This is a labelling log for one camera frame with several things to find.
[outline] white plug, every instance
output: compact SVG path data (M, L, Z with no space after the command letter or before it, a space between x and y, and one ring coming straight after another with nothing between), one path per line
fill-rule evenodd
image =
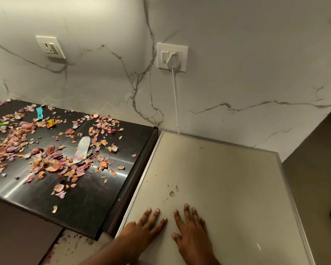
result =
M181 67L181 59L177 52L173 52L167 61L167 66L170 70L172 70L172 73L175 73L175 71L179 71Z

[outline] dark floor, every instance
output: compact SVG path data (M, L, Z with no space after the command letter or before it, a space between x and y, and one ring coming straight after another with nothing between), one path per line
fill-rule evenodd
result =
M317 265L331 265L331 113L284 161Z

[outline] glossy black surface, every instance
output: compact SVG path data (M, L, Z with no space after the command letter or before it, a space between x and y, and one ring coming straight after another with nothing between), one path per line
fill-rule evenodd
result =
M24 101L6 103L0 106L0 116L12 114L27 105L31 105L31 103ZM66 129L72 128L72 121L81 119L86 114L71 111L65 113L64 109L59 108L55 108L54 111L57 112L55 115L52 114L52 111L44 107L43 115L44 117L50 116L51 118L61 116L59 119L66 119L67 122L65 124L58 124L52 130L37 128L34 134L29 133L27 136L28 141L31 138L35 138L35 141L39 141L39 144L34 143L30 145L23 153L27 153L37 147L45 149L50 145L60 146L64 144L66 148L63 149L63 154L68 157L74 155L78 142L81 139L80 137L77 137L77 143L73 144L71 142L72 139L64 135L59 136L59 141L55 141L52 136L57 136L59 132L65 132ZM17 121L24 120L31 123L32 119L36 117L36 112L26 112L26 116ZM85 120L81 126L75 129L75 134L83 133L84 136L88 135L88 129L92 124L94 122L91 120ZM74 189L70 188L67 190L64 199L60 199L55 195L51 195L54 186L58 183L57 174L46 172L44 179L39 181L33 180L31 183L23 184L30 175L29 168L31 165L29 162L31 160L16 158L4 170L7 176L2 177L0 175L0 199L48 221L75 230L90 238L96 238L126 177L128 177L130 170L138 158L132 157L132 155L137 154L139 156L153 130L153 127L150 126L123 121L120 122L119 128L124 128L124 131L106 136L107 146L115 143L119 147L119 150L116 153L111 153L102 146L99 152L104 157L110 156L110 160L114 160L114 164L108 167L117 171L116 176L106 170L95 173L95 169L98 166L98 162L95 159L96 165L91 166L86 171L86 174L79 178ZM0 140L6 136L7 133L0 132ZM125 170L118 170L117 167L120 165L124 165ZM52 213L54 205L58 206L55 214Z

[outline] finger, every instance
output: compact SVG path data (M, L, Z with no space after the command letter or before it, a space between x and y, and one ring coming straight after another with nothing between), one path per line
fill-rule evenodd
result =
M154 229L151 230L152 240L161 233L161 231L163 230L163 228L167 224L167 222L168 222L167 218L162 218L162 220L158 223L158 225L156 227L154 227Z
M193 223L188 204L184 205L184 215L187 224Z
M150 213L152 212L152 209L147 209L146 212L142 215L142 217L140 218L139 222L137 223L137 225L145 225L147 219L148 219L148 216L150 215Z
M178 248L180 248L180 246L181 246L181 241L182 241L182 237L181 237L181 235L180 234L177 234L177 233L173 233L172 234L172 238L173 238L173 240L177 243L177 245L178 245Z
M192 217L197 227L201 227L201 221L195 207L192 208Z
M208 234L206 223L205 223L205 220L203 218L201 218L201 226L202 226L202 229L204 230L204 232L206 234Z
M183 222L183 220L181 219L178 210L174 210L174 218L175 218L175 223L177 224L179 231L181 233L183 233L184 229L186 228L186 225Z
M151 230L159 216L160 210L157 208L156 211L153 213L152 217L150 218L150 221L145 225L145 227L149 230Z

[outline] white switch plate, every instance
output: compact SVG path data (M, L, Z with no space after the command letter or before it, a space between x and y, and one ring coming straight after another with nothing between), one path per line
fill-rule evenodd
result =
M181 53L180 71L185 72L188 48L189 47L182 46L182 45L158 43L157 44L157 68L168 70L167 62L165 62L165 63L162 62L162 55L163 56L165 55L164 53L162 54L162 51L179 52L179 53Z
M55 57L57 59L65 59L64 53L57 41L56 37L35 36L40 48L48 57Z

